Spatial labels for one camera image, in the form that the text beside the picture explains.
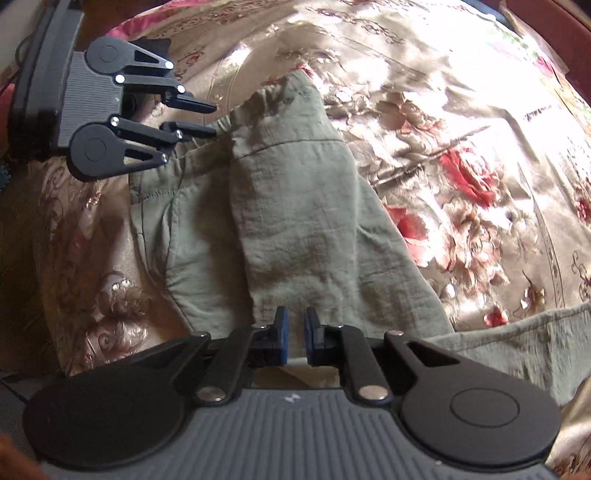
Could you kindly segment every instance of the red flower pattern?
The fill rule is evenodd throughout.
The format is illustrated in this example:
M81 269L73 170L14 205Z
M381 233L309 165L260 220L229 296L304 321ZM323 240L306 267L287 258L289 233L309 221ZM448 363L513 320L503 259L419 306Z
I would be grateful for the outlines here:
M394 225L407 244L408 253L415 264L426 267L433 259L433 252L428 245L427 226L416 213L408 213L406 208L386 207Z
M508 282L501 265L498 228L465 200L453 199L443 210L449 223L440 227L441 244L434 245L435 260L443 271L454 274L468 298L483 303L491 286Z
M586 200L579 200L577 202L577 216L583 223L591 222L591 206Z
M536 67L538 67L538 70L540 72L542 72L545 76L547 76L547 77L554 76L554 69L552 68L552 65L550 65L547 61L545 61L542 57L538 57L535 60L534 65Z
M501 327L509 323L509 316L505 310L502 310L498 305L495 305L492 312L484 315L484 323L487 327Z
M462 192L466 200L483 208L498 201L499 176L472 148L450 148L439 158L439 162L448 181Z

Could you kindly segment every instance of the silver rivet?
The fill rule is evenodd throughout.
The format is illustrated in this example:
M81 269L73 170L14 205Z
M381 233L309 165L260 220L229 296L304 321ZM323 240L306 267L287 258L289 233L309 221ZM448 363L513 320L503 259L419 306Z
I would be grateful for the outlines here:
M203 387L197 392L197 396L203 401L222 401L226 398L226 392L218 387Z
M365 385L359 389L359 395L365 400L383 400L388 396L388 390L380 385Z

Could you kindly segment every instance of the beige patterned fabric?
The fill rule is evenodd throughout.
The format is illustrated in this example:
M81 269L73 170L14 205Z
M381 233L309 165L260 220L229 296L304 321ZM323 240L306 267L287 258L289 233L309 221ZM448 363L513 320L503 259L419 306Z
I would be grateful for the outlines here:
M171 38L177 78L220 106L158 104L154 126L212 121L305 70L457 331L590 298L589 108L570 92L566 109L551 62L459 0L214 1L143 34ZM59 160L40 175L38 264L62 365L182 334L136 262L126 180L82 186Z

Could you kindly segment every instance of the fabric seam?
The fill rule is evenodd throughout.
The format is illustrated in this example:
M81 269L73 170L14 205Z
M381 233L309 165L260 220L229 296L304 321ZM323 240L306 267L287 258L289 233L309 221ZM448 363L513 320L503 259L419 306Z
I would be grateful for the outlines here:
M242 157L236 157L234 160L243 160L244 158L248 158L252 155L255 155L257 153L265 151L269 148L279 147L280 145L288 145L288 144L295 144L295 143L307 143L307 142L313 142L313 143L315 143L315 142L338 142L338 143L345 145L345 141L342 139L338 139L338 138L309 138L307 140L285 140L284 142L278 142L273 145L267 145L267 146L262 147L258 150L255 150L247 155L243 155ZM158 197L161 195L176 196L178 192L180 192L182 190L189 189L189 188L193 188L194 186L195 185L185 185L184 187L179 187L177 190L156 190L154 192L145 193L145 194L138 196L137 203L142 203L145 200L148 200L150 198L155 198L155 197Z
M178 194L177 194L178 192L176 192L174 190L171 190L170 192L172 192L172 194L173 194L173 199L171 202L171 210L172 210L171 211L171 222L175 219L175 217L176 217L177 222L174 222L175 227L173 227L171 225L171 228L170 228L170 240L168 242L168 250L166 251L166 269L165 269L166 278L164 280L164 288L166 289L166 292L167 292L169 298L172 299L174 304L177 306L179 312L181 313L181 316L183 317L185 325L189 328L190 331L193 331L194 328L191 325L191 323L189 322L189 318L187 317L187 314L185 313L183 308L180 306L177 299L174 297L173 292L170 290L170 286L168 285L168 272L170 271L169 259L170 259L170 249L171 249L172 243L173 243L173 229L178 228L178 214L177 214L178 206L176 205L176 203L178 203Z
M526 333L530 333L530 332L533 332L533 331L535 331L535 330L538 330L538 329L540 329L540 328L542 328L542 327L544 327L544 326L546 326L546 325L549 325L549 324L551 324L551 323L565 321L565 320L571 319L572 317L575 317L575 316L577 316L577 315L578 315L578 314L580 314L581 312L588 312L588 311L589 311L589 306L587 306L585 309L581 310L580 312L573 313L573 314L571 314L571 315L568 315L568 316L566 316L566 317L558 317L558 318L555 318L555 319L549 320L549 321L547 321L547 322L543 323L542 325L537 325L537 326L535 326L535 327L529 328L529 329L527 329L527 330L524 330L523 332L516 333L515 335L511 335L511 336L509 336L509 337L500 338L500 339L498 339L498 340L492 340L492 341L490 341L490 342L481 343L480 345L476 345L476 346L470 346L470 347L466 347L466 348L461 348L461 349L454 350L454 351L456 351L456 352L466 352L466 351L468 351L468 350L476 350L477 348L480 348L480 347L483 347L483 346L486 346L486 345L491 345L491 344L493 344L493 343L499 343L499 342L504 342L504 341L506 341L506 340L511 340L511 339L513 339L513 338L520 337L521 335L524 335L524 334L526 334Z

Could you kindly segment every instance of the brown fabric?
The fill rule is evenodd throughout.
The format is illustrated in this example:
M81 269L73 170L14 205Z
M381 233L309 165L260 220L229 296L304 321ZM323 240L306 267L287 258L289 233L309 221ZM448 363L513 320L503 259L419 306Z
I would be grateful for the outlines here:
M0 370L25 376L59 369L33 260L37 215L38 194L20 172L0 194Z
M588 30L591 30L591 18L585 11L573 0L554 0L555 3L563 7L567 12L579 20Z
M554 0L506 0L506 5L555 49L569 67L569 81L590 101L591 32L587 27Z

